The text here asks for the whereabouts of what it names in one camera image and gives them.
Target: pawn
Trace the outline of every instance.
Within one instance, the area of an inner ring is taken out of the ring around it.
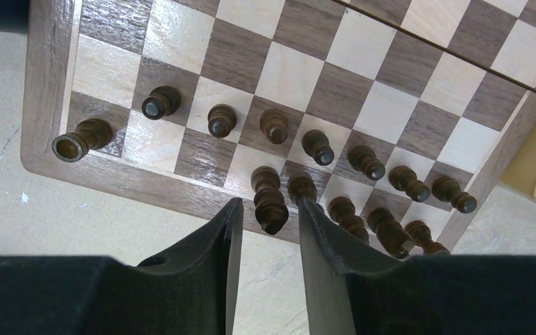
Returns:
[[[217,138],[227,137],[237,124],[235,110],[227,105],[216,105],[209,112],[209,133]]]
[[[114,132],[109,123],[87,119],[74,132],[58,136],[52,141],[54,155],[63,162],[74,163],[87,155],[90,149],[101,149],[112,141]]]
[[[416,172],[405,165],[395,167],[389,173],[389,182],[415,202],[423,202],[431,196],[431,190],[416,178]]]
[[[453,208],[469,214],[477,208],[477,200],[467,192],[463,192],[459,183],[451,177],[441,177],[433,184],[435,198],[442,202],[451,202]]]
[[[157,87],[142,102],[142,113],[150,120],[159,120],[162,117],[174,114],[181,105],[179,92],[169,86]]]
[[[287,189],[290,201],[297,206],[299,206],[299,201],[302,198],[307,198],[313,202],[318,199],[318,189],[315,187],[313,180],[307,176],[291,179]]]
[[[381,245],[392,256],[399,260],[406,258],[414,248],[412,237],[405,232],[392,214],[385,208],[377,208],[366,218],[370,229],[377,234]]]
[[[370,180],[379,180],[385,175],[385,165],[377,159],[375,152],[366,145],[358,145],[348,152],[348,162]]]
[[[350,199],[346,197],[333,199],[327,205],[327,212],[333,222],[340,225],[340,228],[346,230],[365,244],[369,244],[369,234],[364,229],[364,222],[360,217],[355,215],[356,208]]]
[[[414,239],[417,246],[424,250],[425,255],[450,255],[445,246],[434,242],[431,236],[431,229],[422,221],[412,221],[405,231]]]
[[[272,144],[283,144],[288,137],[285,113],[274,108],[265,110],[260,116],[260,130]]]
[[[285,198],[278,191],[281,180],[274,169],[262,166],[251,174],[251,187],[255,192],[255,219],[262,230],[270,235],[279,232],[288,220]]]
[[[329,146],[329,140],[322,131],[308,131],[301,141],[303,150],[313,157],[319,165],[329,165],[334,161],[334,150]]]

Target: white square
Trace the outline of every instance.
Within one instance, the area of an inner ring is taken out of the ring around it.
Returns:
[[[416,104],[415,96],[374,82],[353,128],[396,144]]]
[[[485,2],[494,5],[503,11],[519,17],[527,6],[527,0],[484,0]]]
[[[225,140],[238,143],[252,99],[253,94],[200,77],[186,126],[210,135],[208,122],[210,110],[219,104],[229,105],[237,113],[237,124]]]
[[[470,0],[412,0],[401,27],[447,47],[469,4]]]
[[[303,150],[303,146],[301,146],[303,136],[305,133],[312,130],[322,131],[327,136],[329,146],[334,150],[334,160],[331,164],[326,166],[319,165],[313,160],[313,157],[306,154]],[[336,167],[336,162],[342,153],[342,149],[344,149],[346,140],[348,140],[348,136],[350,136],[350,132],[351,130],[348,128],[305,114],[299,125],[295,141],[293,141],[292,147],[290,148],[288,160],[320,171],[332,173]]]
[[[461,116],[486,71],[448,53],[443,53],[420,99]]]
[[[375,79],[396,32],[370,17],[346,10],[326,61]]]
[[[390,183],[389,183],[389,173],[391,171],[400,165],[405,165],[409,167],[410,169],[414,170],[416,172],[416,178],[420,181],[424,181],[425,178],[429,175],[429,172],[433,168],[435,161],[426,158],[423,156],[420,156],[418,154],[414,154],[411,151],[404,150],[398,147],[395,147],[395,149],[392,152],[392,155],[389,157],[389,160],[387,161],[387,164],[385,164],[385,177],[382,179],[379,179],[377,183],[375,184],[376,188],[379,188],[381,190],[387,191],[389,193],[393,193],[396,195],[400,195],[404,198],[409,198],[405,192],[400,192],[396,190]]]
[[[536,86],[536,28],[517,20],[494,59],[492,69]]]
[[[407,226],[412,221],[422,221],[431,229],[433,241],[436,241],[449,222],[453,211],[445,211],[421,202],[412,202],[403,216],[401,225]]]
[[[323,61],[272,42],[255,94],[305,112]]]
[[[221,0],[216,17],[272,39],[285,0]]]
[[[267,166],[275,169],[280,175],[285,162],[284,158],[240,144],[233,154],[224,187],[238,192],[246,199],[253,200],[255,192],[251,188],[252,172],[260,166]]]
[[[214,17],[175,1],[155,0],[142,54],[200,74]]]
[[[166,172],[174,172],[186,128],[165,120],[151,121],[131,110],[122,158]]]
[[[73,91],[130,108],[140,56],[79,35]]]
[[[325,186],[320,204],[326,209],[329,202],[337,197],[347,197],[355,206],[356,215],[360,215],[366,201],[371,196],[373,187],[340,176],[333,175]]]
[[[437,160],[474,173],[494,148],[499,134],[498,131],[461,118]]]

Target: brown chess piece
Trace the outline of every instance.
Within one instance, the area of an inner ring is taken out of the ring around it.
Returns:
[[[308,198],[313,202],[317,202],[318,190],[313,183],[313,180],[308,176],[296,177],[288,183],[288,195],[290,201],[299,206],[299,200]]]
[[[394,216],[385,208],[377,208],[366,218],[370,229],[377,234],[377,239],[393,257],[401,260],[414,248],[412,237],[405,232]]]
[[[87,119],[69,132],[52,141],[52,151],[61,161],[74,163],[87,155],[90,149],[101,149],[112,141],[114,132],[109,123]]]
[[[274,169],[262,166],[251,174],[251,187],[255,192],[255,219],[262,230],[270,235],[279,232],[288,220],[285,198],[278,191],[281,180]]]
[[[329,165],[334,161],[334,150],[329,146],[329,140],[322,131],[308,131],[301,140],[303,150],[313,157],[319,165]]]
[[[348,152],[348,162],[371,180],[385,176],[385,165],[377,159],[375,152],[366,145],[357,145]]]
[[[431,190],[416,178],[416,172],[405,165],[394,167],[389,173],[389,182],[415,202],[423,202],[431,196]]]
[[[434,242],[431,236],[431,229],[422,221],[412,221],[405,231],[414,239],[417,246],[424,249],[425,255],[450,255],[445,246]]]
[[[360,239],[365,244],[369,244],[369,234],[364,229],[363,220],[355,215],[356,208],[347,197],[337,197],[327,205],[327,212],[333,222],[340,225],[354,237]]]
[[[209,112],[209,133],[217,138],[227,137],[237,124],[237,113],[227,105],[216,105]]]
[[[181,105],[181,96],[177,89],[170,86],[157,87],[142,102],[143,115],[151,120],[174,114]]]
[[[433,184],[432,193],[442,202],[451,202],[453,208],[464,214],[469,214],[477,208],[477,200],[461,190],[457,180],[451,177],[441,177]]]
[[[260,116],[260,130],[272,144],[282,144],[288,137],[285,113],[277,109],[265,110]]]

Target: chess square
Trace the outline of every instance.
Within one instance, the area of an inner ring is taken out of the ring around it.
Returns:
[[[484,0],[487,3],[490,3],[503,11],[519,17],[528,0]]]
[[[405,227],[412,221],[422,221],[431,229],[431,236],[436,241],[442,230],[445,229],[451,215],[450,211],[444,211],[421,202],[412,202],[400,223]]]
[[[200,73],[214,18],[174,1],[154,0],[142,54]]]
[[[396,32],[394,28],[368,16],[347,10],[326,61],[375,79]]]
[[[328,204],[337,197],[346,197],[355,206],[356,215],[360,215],[366,201],[371,196],[373,187],[339,176],[331,176],[320,198],[320,204],[327,212]]]
[[[165,172],[174,172],[184,127],[172,122],[152,122],[131,110],[122,158]]]
[[[348,136],[346,145],[344,146],[344,149],[342,149],[338,163],[334,168],[334,175],[358,181],[359,183],[369,186],[375,186],[377,181],[370,180],[363,173],[356,171],[348,162],[348,152],[359,145],[366,145],[371,148],[375,152],[379,161],[383,164],[387,163],[387,160],[391,156],[395,147],[395,145],[385,142],[380,138],[369,136],[359,131],[352,131],[350,136]]]
[[[536,28],[518,20],[492,69],[512,79],[536,85]]]
[[[495,131],[502,131],[525,92],[523,87],[487,73],[463,117]]]
[[[141,53],[152,0],[85,0],[79,32],[122,49]]]
[[[282,111],[287,119],[288,137],[281,144],[272,144],[260,130],[260,117],[265,110],[276,108]],[[239,143],[247,147],[273,154],[278,157],[287,158],[290,152],[295,135],[303,119],[303,113],[298,110],[280,105],[273,101],[255,96],[251,102],[251,107],[241,131]]]
[[[285,204],[292,208],[296,208],[297,204],[294,204],[292,201],[290,201],[290,196],[288,195],[288,184],[296,177],[310,177],[313,180],[315,188],[318,190],[317,200],[319,202],[329,178],[331,177],[331,174],[292,161],[286,161],[281,172],[281,188],[279,191],[285,198]]]
[[[179,148],[175,173],[223,186],[237,144],[186,128]]]
[[[435,181],[439,180],[441,177],[451,177],[455,179],[459,185],[461,185],[461,190],[463,191],[472,179],[473,173],[463,171],[462,169],[458,169],[457,167],[445,163],[435,162],[429,175],[424,180],[424,184],[432,190]],[[441,202],[432,195],[424,203],[444,209],[445,211],[453,210],[453,206],[451,206],[450,202]]]
[[[188,6],[192,9],[199,10],[212,17],[215,17],[216,11],[218,9],[218,3],[221,0],[173,0],[173,1],[181,3],[182,5]]]
[[[398,32],[377,81],[420,97],[441,56],[442,50]]]
[[[142,102],[155,88],[171,86],[179,91],[181,104],[174,114],[163,117],[163,119],[185,126],[192,108],[197,83],[198,75],[195,73],[156,59],[142,57],[138,69],[132,109],[141,110]]]
[[[329,146],[332,148],[332,150],[334,150],[334,160],[329,165],[318,165],[315,160],[313,160],[313,157],[306,154],[303,150],[303,146],[301,145],[303,136],[312,130],[322,131],[329,140]],[[299,126],[299,130],[297,131],[295,141],[292,143],[292,147],[287,159],[289,161],[309,166],[316,170],[332,173],[336,167],[336,162],[340,158],[340,153],[344,148],[344,144],[350,135],[350,131],[351,130],[348,128],[344,128],[342,126],[338,126],[337,124],[333,124],[332,122],[305,114],[303,116],[303,121],[301,121],[301,125]]]
[[[140,56],[79,35],[73,91],[131,107]]]
[[[403,129],[398,147],[436,159],[458,120],[455,114],[420,101]]]
[[[130,113],[128,108],[73,91],[70,94],[66,131],[75,131],[75,127],[86,119],[95,118],[108,122],[114,131],[114,137],[108,145],[97,151],[119,158],[124,147]]]
[[[306,113],[352,128],[372,85],[373,80],[325,63]]]
[[[471,0],[449,49],[490,66],[504,44],[516,17],[483,0]]]
[[[375,17],[400,25],[412,0],[342,0]]]
[[[323,61],[272,43],[255,94],[305,112]]]
[[[286,159],[263,151],[238,145],[227,173],[224,187],[241,194],[244,198],[253,200],[255,195],[251,188],[251,174],[260,166],[268,166],[275,169],[280,175]]]
[[[253,94],[200,77],[187,127],[210,135],[208,122],[210,110],[219,104],[229,105],[237,113],[237,124],[224,139],[237,143],[241,130],[244,128],[252,99]]]
[[[353,128],[396,144],[417,103],[415,96],[374,82]]]
[[[377,181],[375,188],[379,188],[391,194],[399,195],[401,197],[409,199],[405,192],[400,192],[396,190],[389,183],[389,174],[395,167],[400,165],[406,165],[414,172],[416,172],[416,178],[418,178],[418,180],[424,181],[426,176],[429,175],[429,172],[431,171],[434,163],[435,161],[430,158],[426,158],[411,151],[396,147],[393,150],[392,155],[389,157],[389,160],[387,160],[387,164],[385,164],[385,169],[387,171],[385,177]]]
[[[461,116],[485,75],[481,68],[444,53],[421,100]]]
[[[401,27],[447,47],[470,0],[412,0]]]
[[[372,211],[377,208],[385,208],[392,213],[397,222],[401,222],[411,203],[411,199],[374,188],[359,216],[364,220],[365,224],[368,224],[366,218],[369,217]]]
[[[325,60],[344,10],[331,0],[286,0],[273,41]]]
[[[272,38],[285,0],[221,0],[216,17]]]
[[[268,38],[217,19],[201,74],[216,82],[254,93],[269,48]]]
[[[474,173],[494,148],[499,134],[498,131],[462,117],[440,152],[438,161]]]

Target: dark wooden chess piece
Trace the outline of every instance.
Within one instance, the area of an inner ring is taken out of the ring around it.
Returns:
[[[217,138],[227,137],[237,124],[237,113],[231,106],[216,105],[209,112],[209,133]]]
[[[288,195],[290,201],[299,206],[299,200],[308,198],[313,202],[317,202],[318,189],[315,187],[313,180],[309,176],[295,177],[288,183]]]
[[[177,89],[170,86],[157,87],[142,102],[143,115],[151,120],[174,114],[181,105],[181,96]]]
[[[431,236],[431,229],[422,221],[412,221],[405,231],[414,239],[417,246],[424,249],[425,255],[450,255],[445,246],[434,242]]]
[[[329,146],[329,140],[322,131],[308,131],[301,141],[303,150],[313,157],[319,165],[329,165],[334,161],[334,150]]]
[[[340,225],[340,228],[346,230],[365,244],[369,244],[369,234],[364,229],[364,222],[355,214],[356,208],[350,199],[347,197],[333,199],[327,205],[327,212],[333,222]]]
[[[366,218],[370,229],[377,234],[377,239],[393,257],[401,260],[414,248],[412,237],[405,232],[394,216],[385,208],[377,208]]]
[[[74,132],[58,136],[52,141],[52,151],[61,161],[74,163],[87,155],[90,149],[101,149],[112,141],[114,132],[109,123],[87,119]]]
[[[260,116],[260,130],[272,144],[283,144],[288,137],[285,113],[275,108],[265,110]]]
[[[375,152],[366,145],[357,145],[348,152],[348,162],[371,180],[385,176],[385,165],[377,159]]]
[[[281,180],[274,169],[262,166],[251,174],[251,187],[255,192],[255,219],[262,230],[270,235],[279,232],[288,220],[285,198],[278,191]]]
[[[415,202],[423,202],[431,196],[431,190],[416,178],[416,172],[405,165],[394,167],[389,173],[389,182]]]
[[[477,208],[477,200],[467,192],[461,190],[457,180],[451,177],[441,177],[433,184],[435,198],[442,202],[451,202],[453,208],[464,214],[469,214]]]

